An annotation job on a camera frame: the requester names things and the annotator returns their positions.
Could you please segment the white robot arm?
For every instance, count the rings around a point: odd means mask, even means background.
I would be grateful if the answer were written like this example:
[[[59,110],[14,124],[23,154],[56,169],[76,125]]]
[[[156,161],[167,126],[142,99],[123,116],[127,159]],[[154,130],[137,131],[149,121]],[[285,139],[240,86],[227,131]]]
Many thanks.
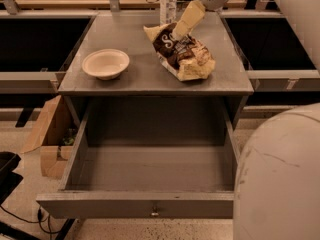
[[[320,0],[275,0],[320,67]],[[320,104],[264,122],[238,160],[233,240],[320,240]]]

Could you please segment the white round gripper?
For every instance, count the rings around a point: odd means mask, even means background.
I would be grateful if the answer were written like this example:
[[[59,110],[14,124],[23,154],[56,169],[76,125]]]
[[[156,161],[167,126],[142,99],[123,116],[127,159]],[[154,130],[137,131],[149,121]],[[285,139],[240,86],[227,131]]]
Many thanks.
[[[193,0],[184,10],[180,20],[172,31],[172,37],[175,40],[181,40],[189,34],[192,29],[200,23],[207,11],[216,11],[221,9],[228,0]]]

